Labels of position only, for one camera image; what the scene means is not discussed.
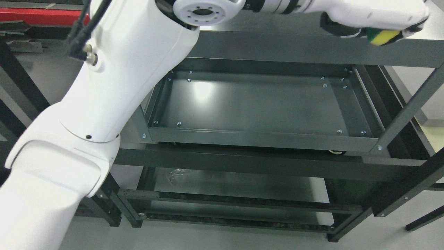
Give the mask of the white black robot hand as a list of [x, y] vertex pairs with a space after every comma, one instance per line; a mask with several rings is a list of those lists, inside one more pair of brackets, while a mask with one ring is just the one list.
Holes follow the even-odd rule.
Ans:
[[430, 16], [425, 0], [308, 0], [301, 12], [321, 13], [320, 27], [332, 35], [366, 39], [368, 27], [399, 30], [408, 38]]

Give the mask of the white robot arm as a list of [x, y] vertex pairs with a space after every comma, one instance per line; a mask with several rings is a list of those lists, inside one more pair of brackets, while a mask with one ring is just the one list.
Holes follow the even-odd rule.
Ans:
[[1, 249], [57, 250], [80, 201], [103, 184], [119, 135], [154, 86], [181, 62], [200, 26], [235, 17], [246, 0], [92, 0], [69, 40], [86, 53], [72, 86], [33, 120], [5, 160]]

